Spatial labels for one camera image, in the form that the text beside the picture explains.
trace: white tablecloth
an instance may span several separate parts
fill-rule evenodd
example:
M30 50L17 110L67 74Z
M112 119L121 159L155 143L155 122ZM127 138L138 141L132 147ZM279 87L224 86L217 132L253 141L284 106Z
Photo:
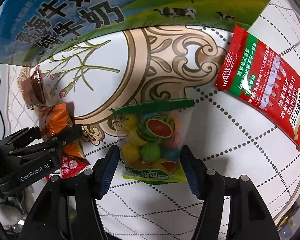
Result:
M249 32L280 53L300 75L300 17L286 0L271 0ZM172 35L171 41L160 42L165 33ZM183 37L185 33L190 33L189 39ZM278 223L300 193L300 153L266 117L213 87L231 37L231 33L215 28L174 26L95 38L89 42L110 42L95 50L87 64L113 67L120 72L90 70L86 79L93 90L80 80L76 91L71 89L66 97L60 98L61 89L74 78L75 72L69 73L50 99L74 101L75 121L84 126L84 140L90 141L83 143L84 153L94 164L110 145L117 143L107 112L110 106L160 97L160 92L194 98L196 106L186 143L195 157L222 175L234 178L248 175ZM208 51L198 52L204 45L212 48L213 55L209 56ZM74 49L55 55L54 60L80 51ZM189 76L190 72L184 70L180 76L177 67L171 68L170 55L175 57L178 53L185 55L182 60L187 60L190 69L197 70L195 74ZM76 58L63 70L76 67L79 63ZM40 66L47 72L58 63L47 60ZM60 67L51 73L59 73ZM10 131L38 125L35 112L26 108L17 85L17 77L28 75L28 70L10 66L8 71L6 111ZM51 85L50 90L56 83L50 78L51 73L44 79L45 84ZM142 86L134 91L133 87L139 83ZM122 239L190 239L202 202L191 194L188 184L147 185L123 179L122 169L120 162L109 193L97 202L105 230ZM229 206L230 199L225 197L219 239L226 237Z

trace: small red snack bag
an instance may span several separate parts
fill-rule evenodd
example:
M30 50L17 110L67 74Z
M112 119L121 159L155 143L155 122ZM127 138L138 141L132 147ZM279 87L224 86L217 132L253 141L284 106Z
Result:
M53 175L59 175L62 179L77 176L80 171L88 166L87 163L79 161L64 153L61 154L61 162L61 168L46 176L46 181L48 181Z
M215 86L268 117L300 151L300 76L266 44L236 26Z
M34 73L31 77L18 80L19 88L23 95L23 99L26 102L27 108L46 104L46 99L43 93L41 70L39 67L39 65L35 67Z

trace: metal screw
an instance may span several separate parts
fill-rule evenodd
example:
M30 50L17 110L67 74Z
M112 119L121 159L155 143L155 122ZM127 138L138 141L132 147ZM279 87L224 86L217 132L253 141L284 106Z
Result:
M213 169L208 169L208 170L207 170L207 174L209 174L209 175L213 176L213 175L215 175L215 174L216 174L216 171L215 171L215 170L213 170Z
M83 173L85 175L91 175L93 173L93 170L92 169L86 169Z
M52 182L56 182L58 179L59 179L59 176L58 176L58 175L53 175L53 176L50 178L50 180L51 180Z
M241 179L245 182L249 181L249 177L247 175L242 175Z

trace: grid pattern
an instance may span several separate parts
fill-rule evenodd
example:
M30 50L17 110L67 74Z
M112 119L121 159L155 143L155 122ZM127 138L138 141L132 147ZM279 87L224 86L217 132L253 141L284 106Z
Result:
M232 34L226 31L189 28L210 34L225 49L230 44ZM286 0L271 0L250 33L280 53L300 75L300 18ZM9 68L7 112L11 132L38 122L18 90L20 71L18 66ZM186 95L196 102L186 139L195 157L224 176L247 174L272 217L283 214L300 187L300 153L293 143L266 117L218 91L213 82L187 88ZM113 144L117 138L109 135L98 146L86 143L85 156L94 164ZM147 185L123 179L122 169L120 162L109 193L98 201L105 230L121 239L191 238L202 202L191 194L188 184ZM225 197L219 240L226 238L229 207L230 199Z

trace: snack package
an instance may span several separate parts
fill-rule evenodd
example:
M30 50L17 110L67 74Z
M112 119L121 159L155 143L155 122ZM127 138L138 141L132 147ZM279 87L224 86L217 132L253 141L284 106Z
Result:
M215 85L268 117L300 151L300 76L266 44L236 26Z
M179 156L193 106L192 99L184 98L112 109L125 179L151 184L187 181Z
M39 66L35 67L34 73L31 77L18 79L18 83L27 108L46 104Z
M80 171L88 166L87 163L79 161L64 153L61 154L61 162L61 168L46 176L46 181L48 181L53 175L59 175L62 179L77 176Z
M73 126L66 108L66 103L55 106L38 106L39 127L43 140L61 132L63 129ZM67 155L83 158L84 154L79 141L72 142L63 148Z

